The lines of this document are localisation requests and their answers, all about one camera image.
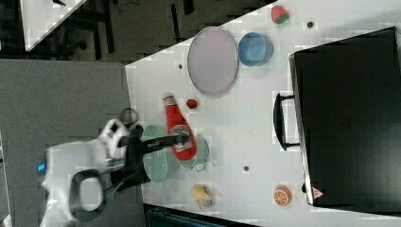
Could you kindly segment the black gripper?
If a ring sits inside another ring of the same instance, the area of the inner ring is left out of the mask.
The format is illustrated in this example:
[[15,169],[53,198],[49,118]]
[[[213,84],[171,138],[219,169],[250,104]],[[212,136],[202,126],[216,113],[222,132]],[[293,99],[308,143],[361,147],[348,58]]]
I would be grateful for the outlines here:
[[122,169],[111,173],[112,186],[118,191],[123,191],[150,182],[150,178],[144,168],[144,153],[152,153],[163,148],[172,147],[189,141],[189,136],[183,134],[158,137],[145,141],[143,152],[141,140],[143,131],[144,129],[140,125],[136,125],[132,130],[130,130],[130,141],[127,146],[126,164]]

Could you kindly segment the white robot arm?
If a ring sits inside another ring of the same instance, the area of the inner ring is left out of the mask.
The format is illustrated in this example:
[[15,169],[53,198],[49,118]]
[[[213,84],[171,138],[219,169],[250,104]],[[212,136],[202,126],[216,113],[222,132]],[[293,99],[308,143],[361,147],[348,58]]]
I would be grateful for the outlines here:
[[94,220],[115,190],[137,182],[144,155],[191,142],[188,132],[148,140],[142,139],[142,132],[141,127],[129,130],[112,119],[93,140],[48,148],[39,165],[42,187],[48,194],[40,227]]

